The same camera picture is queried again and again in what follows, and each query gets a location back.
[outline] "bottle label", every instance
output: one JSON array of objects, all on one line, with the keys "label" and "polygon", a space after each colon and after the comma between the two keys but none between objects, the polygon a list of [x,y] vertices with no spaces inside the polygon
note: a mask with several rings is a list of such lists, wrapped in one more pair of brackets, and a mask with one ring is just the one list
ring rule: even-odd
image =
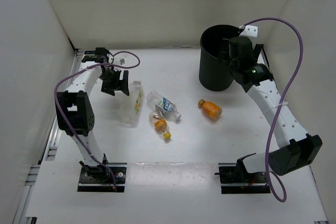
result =
[{"label": "bottle label", "polygon": [[143,99],[143,91],[140,90],[138,98],[137,98],[136,103],[135,103],[135,107],[134,107],[137,115],[140,113],[142,99]]},{"label": "bottle label", "polygon": [[162,112],[164,115],[166,115],[167,111],[172,110],[172,106],[174,104],[172,102],[170,102],[168,99],[166,99],[165,97],[163,97],[162,100],[159,100],[157,102],[157,104],[155,105],[155,108]]}]

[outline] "orange bottle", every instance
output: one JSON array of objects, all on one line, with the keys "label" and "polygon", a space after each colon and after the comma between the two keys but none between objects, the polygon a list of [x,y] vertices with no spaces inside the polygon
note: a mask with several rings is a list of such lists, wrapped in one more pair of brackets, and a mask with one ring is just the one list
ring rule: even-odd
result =
[{"label": "orange bottle", "polygon": [[203,99],[198,102],[198,107],[202,108],[203,112],[214,120],[217,120],[222,114],[222,109],[215,103],[206,102]]}]

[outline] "yellow bottle cap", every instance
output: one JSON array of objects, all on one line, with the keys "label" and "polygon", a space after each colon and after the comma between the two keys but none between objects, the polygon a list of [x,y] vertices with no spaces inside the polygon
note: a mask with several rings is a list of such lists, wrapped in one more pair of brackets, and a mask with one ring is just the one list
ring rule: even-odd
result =
[{"label": "yellow bottle cap", "polygon": [[166,132],[166,133],[163,134],[164,139],[168,139],[171,136],[172,136],[172,134],[170,134],[170,132]]}]

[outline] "empty water bottle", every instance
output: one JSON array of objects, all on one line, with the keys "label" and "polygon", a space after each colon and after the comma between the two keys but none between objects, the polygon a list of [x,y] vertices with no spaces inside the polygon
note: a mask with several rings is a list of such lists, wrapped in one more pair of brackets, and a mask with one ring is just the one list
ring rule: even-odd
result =
[{"label": "empty water bottle", "polygon": [[152,109],[160,111],[169,121],[176,121],[181,117],[176,105],[154,90],[147,95],[147,103]]},{"label": "empty water bottle", "polygon": [[126,126],[136,126],[139,120],[143,100],[141,81],[134,81],[129,85],[130,96],[123,99],[120,108],[121,122]]}]

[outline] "blue bottle label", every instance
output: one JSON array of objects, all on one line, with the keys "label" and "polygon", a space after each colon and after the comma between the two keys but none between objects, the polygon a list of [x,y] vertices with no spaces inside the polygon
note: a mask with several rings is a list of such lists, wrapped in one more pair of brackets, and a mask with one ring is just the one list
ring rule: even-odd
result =
[{"label": "blue bottle label", "polygon": [[155,105],[156,110],[162,112],[164,115],[167,113],[167,111],[172,110],[173,103],[170,102],[168,99],[163,98],[162,100],[159,100],[157,104]]}]

